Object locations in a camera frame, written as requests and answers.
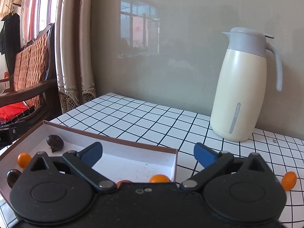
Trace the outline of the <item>dark wooden sofa bench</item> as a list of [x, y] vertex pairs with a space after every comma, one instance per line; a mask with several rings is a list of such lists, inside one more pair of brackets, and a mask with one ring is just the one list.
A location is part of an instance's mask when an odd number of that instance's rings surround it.
[[55, 25], [50, 23], [16, 55], [14, 74], [2, 79], [1, 107], [23, 102], [29, 109], [2, 126], [26, 121], [29, 127], [61, 114], [55, 66]]

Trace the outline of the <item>orange kumquat in box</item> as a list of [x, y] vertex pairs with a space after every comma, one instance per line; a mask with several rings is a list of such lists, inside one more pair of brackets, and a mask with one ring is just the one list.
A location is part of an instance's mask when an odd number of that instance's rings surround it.
[[17, 157], [17, 164], [22, 168], [25, 169], [26, 166], [29, 164], [31, 161], [32, 157], [28, 153], [20, 153]]
[[169, 183], [170, 178], [163, 174], [156, 174], [149, 179], [149, 183]]

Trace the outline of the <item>orange kumquat in box left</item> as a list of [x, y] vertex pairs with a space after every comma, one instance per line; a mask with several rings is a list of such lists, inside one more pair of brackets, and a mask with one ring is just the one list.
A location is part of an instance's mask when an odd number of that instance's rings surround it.
[[32, 157], [28, 153], [20, 153], [17, 157], [17, 164], [22, 168], [25, 169], [26, 166], [29, 164], [31, 161]]

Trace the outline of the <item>orange kumquat in box right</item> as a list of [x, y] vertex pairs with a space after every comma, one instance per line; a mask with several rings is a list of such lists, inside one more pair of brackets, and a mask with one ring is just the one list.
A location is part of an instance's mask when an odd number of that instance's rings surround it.
[[149, 183], [169, 183], [170, 178], [163, 174], [156, 174], [149, 179]]

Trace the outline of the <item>dark mangosteen near corner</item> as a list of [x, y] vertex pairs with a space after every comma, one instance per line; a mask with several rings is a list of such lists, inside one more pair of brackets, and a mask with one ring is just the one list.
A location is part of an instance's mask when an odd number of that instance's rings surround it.
[[11, 169], [7, 172], [6, 179], [7, 179], [7, 184], [10, 188], [14, 186], [14, 184], [16, 183], [16, 181], [18, 180], [21, 174], [22, 172], [19, 171], [18, 169]]

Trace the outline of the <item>beige hat on rack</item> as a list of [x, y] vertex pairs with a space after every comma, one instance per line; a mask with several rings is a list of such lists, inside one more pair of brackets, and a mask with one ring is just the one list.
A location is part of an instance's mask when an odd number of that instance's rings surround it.
[[12, 5], [13, 6], [17, 6], [17, 7], [21, 7], [22, 6], [22, 2], [23, 2], [23, 0], [14, 0], [12, 2]]

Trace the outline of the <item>dark mangosteen with stem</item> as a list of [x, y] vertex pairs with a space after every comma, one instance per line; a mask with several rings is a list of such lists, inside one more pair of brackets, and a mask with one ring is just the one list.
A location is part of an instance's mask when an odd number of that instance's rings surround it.
[[49, 135], [46, 138], [46, 142], [50, 146], [52, 153], [61, 151], [64, 147], [64, 141], [59, 135]]

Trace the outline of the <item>checkered white tablecloth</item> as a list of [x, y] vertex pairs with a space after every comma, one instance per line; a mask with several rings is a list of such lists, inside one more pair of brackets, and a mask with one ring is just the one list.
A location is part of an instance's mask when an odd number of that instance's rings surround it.
[[[237, 158], [258, 153], [278, 180], [290, 171], [297, 175], [295, 187], [286, 193], [280, 216], [285, 227], [303, 227], [303, 140], [255, 129], [248, 140], [233, 142], [218, 136], [210, 117], [108, 93], [49, 121], [81, 131], [126, 141], [177, 150], [174, 182], [199, 173], [203, 167], [194, 158], [194, 146], [228, 151]], [[1, 195], [1, 227], [12, 227], [16, 217]]]

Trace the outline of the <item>carrot chunk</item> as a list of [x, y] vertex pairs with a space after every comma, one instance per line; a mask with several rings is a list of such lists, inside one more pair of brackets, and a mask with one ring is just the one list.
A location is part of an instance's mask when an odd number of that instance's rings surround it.
[[116, 187], [117, 188], [120, 188], [120, 186], [123, 184], [123, 183], [132, 183], [132, 181], [130, 180], [120, 180], [116, 183]]

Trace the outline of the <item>red cushion on bench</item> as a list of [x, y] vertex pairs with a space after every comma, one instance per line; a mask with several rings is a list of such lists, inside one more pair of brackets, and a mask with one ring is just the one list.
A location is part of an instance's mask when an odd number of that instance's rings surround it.
[[20, 115], [24, 111], [27, 111], [29, 106], [23, 102], [18, 102], [15, 104], [9, 104], [0, 108], [0, 119], [1, 124], [12, 120], [17, 115]]

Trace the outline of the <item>cream and grey thermos jug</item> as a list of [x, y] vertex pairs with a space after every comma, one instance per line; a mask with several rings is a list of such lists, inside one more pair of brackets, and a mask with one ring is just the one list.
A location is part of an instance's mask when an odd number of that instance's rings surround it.
[[234, 27], [224, 35], [229, 45], [220, 71], [210, 124], [213, 131], [229, 141], [246, 141], [261, 112], [267, 83], [266, 52], [274, 55], [276, 90], [282, 91], [282, 61], [269, 35]]

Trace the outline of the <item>orange kumquat on table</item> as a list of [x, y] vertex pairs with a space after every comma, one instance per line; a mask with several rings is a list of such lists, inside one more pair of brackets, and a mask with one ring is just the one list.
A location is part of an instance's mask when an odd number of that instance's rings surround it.
[[293, 171], [287, 172], [283, 176], [281, 181], [281, 185], [285, 191], [292, 190], [295, 187], [296, 183], [297, 183], [297, 175]]

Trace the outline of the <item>black coat on rack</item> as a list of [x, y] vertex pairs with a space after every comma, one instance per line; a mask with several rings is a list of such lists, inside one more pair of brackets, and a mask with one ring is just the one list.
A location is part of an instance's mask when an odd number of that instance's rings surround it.
[[14, 74], [15, 57], [21, 50], [20, 45], [20, 16], [9, 13], [3, 17], [3, 28], [1, 29], [1, 55], [5, 55], [8, 72]]

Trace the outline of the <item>beige lace curtain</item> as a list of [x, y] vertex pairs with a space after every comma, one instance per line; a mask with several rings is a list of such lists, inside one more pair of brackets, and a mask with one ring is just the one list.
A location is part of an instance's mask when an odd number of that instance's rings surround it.
[[92, 0], [23, 0], [22, 44], [38, 35], [39, 21], [55, 25], [55, 66], [61, 110], [96, 98], [91, 62]]

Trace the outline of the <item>white shallow cardboard box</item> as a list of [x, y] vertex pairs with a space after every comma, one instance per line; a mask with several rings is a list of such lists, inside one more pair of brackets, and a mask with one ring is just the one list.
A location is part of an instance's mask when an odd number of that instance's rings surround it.
[[[51, 152], [46, 142], [47, 136], [51, 134], [63, 139], [62, 151]], [[10, 169], [19, 169], [17, 157], [20, 153], [25, 152], [33, 157], [37, 152], [45, 151], [50, 157], [61, 156], [69, 150], [81, 151], [94, 142], [102, 144], [103, 155], [93, 169], [114, 182], [120, 180], [148, 182], [156, 174], [166, 175], [171, 181], [176, 179], [176, 149], [115, 139], [43, 121], [9, 146], [1, 155], [2, 197], [6, 202], [9, 201], [11, 189], [7, 184], [6, 174]]]

